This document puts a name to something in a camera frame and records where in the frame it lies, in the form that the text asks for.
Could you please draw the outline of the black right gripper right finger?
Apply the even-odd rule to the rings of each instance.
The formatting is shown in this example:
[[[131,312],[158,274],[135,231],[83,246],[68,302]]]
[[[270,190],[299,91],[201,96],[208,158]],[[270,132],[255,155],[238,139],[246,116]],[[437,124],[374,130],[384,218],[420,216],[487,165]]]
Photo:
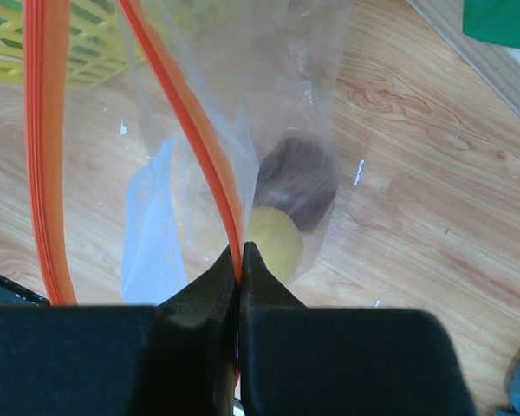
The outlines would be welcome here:
[[[441,322],[419,309],[309,308],[244,247],[239,362],[248,415],[473,415]]]

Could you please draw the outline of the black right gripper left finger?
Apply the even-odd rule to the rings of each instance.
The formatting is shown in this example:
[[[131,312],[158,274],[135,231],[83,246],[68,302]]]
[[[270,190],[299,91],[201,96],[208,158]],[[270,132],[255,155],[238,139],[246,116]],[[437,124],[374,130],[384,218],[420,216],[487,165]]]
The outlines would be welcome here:
[[[230,415],[237,310],[228,251],[158,306],[0,305],[0,415]]]

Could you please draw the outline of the yellow apple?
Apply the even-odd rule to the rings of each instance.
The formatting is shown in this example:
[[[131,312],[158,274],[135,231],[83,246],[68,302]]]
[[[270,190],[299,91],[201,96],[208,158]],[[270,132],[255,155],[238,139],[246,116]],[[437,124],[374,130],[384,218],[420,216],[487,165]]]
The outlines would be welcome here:
[[[301,232],[283,211],[272,207],[253,208],[246,231],[246,242],[254,243],[269,272],[289,284],[302,261]]]

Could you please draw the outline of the dark red apple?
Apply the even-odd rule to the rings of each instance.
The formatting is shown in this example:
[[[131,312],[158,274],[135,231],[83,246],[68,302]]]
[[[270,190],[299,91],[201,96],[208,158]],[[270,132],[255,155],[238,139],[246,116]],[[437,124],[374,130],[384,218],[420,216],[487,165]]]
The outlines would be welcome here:
[[[288,137],[262,160],[253,200],[287,214],[299,231],[315,231],[335,201],[339,185],[334,155],[322,144]]]

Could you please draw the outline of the clear zip top bag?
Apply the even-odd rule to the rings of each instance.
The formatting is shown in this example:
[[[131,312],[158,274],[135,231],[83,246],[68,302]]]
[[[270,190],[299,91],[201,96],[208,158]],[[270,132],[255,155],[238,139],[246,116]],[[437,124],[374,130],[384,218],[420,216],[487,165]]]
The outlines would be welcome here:
[[[331,119],[352,3],[115,1],[128,68],[72,90],[72,2],[23,3],[29,200],[47,298],[158,304],[223,251],[239,270],[268,153],[313,140],[337,167]],[[300,231],[291,282],[315,263],[335,201]]]

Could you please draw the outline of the yellow plastic basket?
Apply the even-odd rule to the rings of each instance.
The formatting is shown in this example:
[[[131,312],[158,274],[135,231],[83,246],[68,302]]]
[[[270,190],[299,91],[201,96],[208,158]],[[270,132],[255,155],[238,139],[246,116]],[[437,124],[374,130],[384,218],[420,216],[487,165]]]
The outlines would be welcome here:
[[[23,83],[23,3],[0,1],[0,83]],[[115,1],[74,0],[66,84],[95,88],[128,68]]]

